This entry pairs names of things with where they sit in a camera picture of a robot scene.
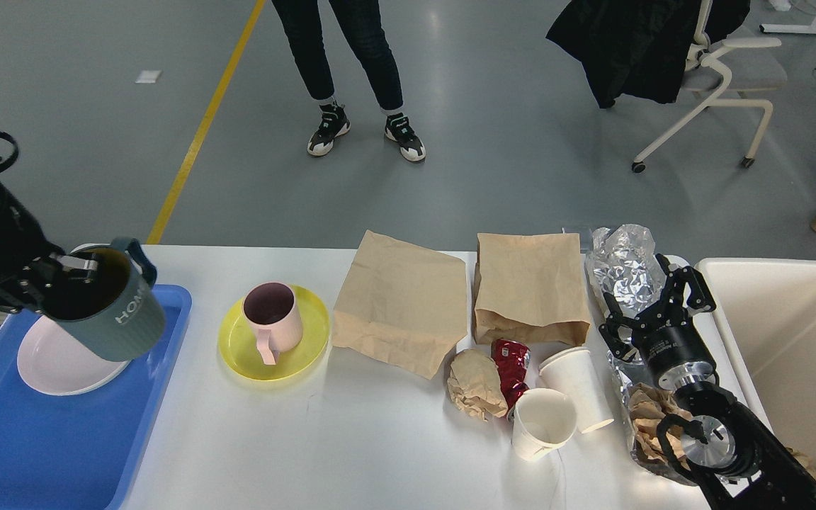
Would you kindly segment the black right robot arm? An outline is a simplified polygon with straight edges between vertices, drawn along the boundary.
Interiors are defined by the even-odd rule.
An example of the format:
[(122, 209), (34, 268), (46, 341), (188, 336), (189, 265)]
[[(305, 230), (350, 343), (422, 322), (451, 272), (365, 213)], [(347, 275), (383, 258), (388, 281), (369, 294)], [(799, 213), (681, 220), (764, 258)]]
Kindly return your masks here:
[(703, 275), (670, 264), (659, 298), (626, 317), (610, 293), (609, 314), (599, 327), (620, 361), (638, 353), (651, 381), (669, 390), (691, 414), (668, 414), (657, 427), (664, 458), (697, 484), (713, 509), (816, 509), (816, 481), (764, 423), (732, 392), (719, 386), (715, 359), (693, 316), (716, 308)]

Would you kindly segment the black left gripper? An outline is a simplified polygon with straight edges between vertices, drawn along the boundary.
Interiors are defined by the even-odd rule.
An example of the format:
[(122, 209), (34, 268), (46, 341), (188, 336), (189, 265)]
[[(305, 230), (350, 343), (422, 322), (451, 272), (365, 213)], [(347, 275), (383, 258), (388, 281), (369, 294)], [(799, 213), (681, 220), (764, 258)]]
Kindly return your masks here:
[(93, 304), (101, 255), (63, 254), (0, 184), (0, 311), (72, 312)]

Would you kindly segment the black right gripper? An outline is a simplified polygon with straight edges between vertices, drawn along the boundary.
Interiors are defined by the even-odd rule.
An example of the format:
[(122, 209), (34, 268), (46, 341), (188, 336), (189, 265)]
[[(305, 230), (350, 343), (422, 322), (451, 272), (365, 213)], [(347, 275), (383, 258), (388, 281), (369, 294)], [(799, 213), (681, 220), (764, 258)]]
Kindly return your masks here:
[[(661, 253), (655, 255), (666, 282), (654, 311), (658, 329), (648, 329), (644, 311), (634, 316), (624, 310), (611, 293), (602, 293), (608, 307), (599, 327), (610, 354), (622, 362), (644, 362), (651, 381), (661, 390), (677, 390), (691, 383), (715, 383), (716, 362), (693, 325), (693, 317), (716, 309), (715, 298), (700, 271), (677, 266)], [(630, 330), (630, 339), (621, 329)]]

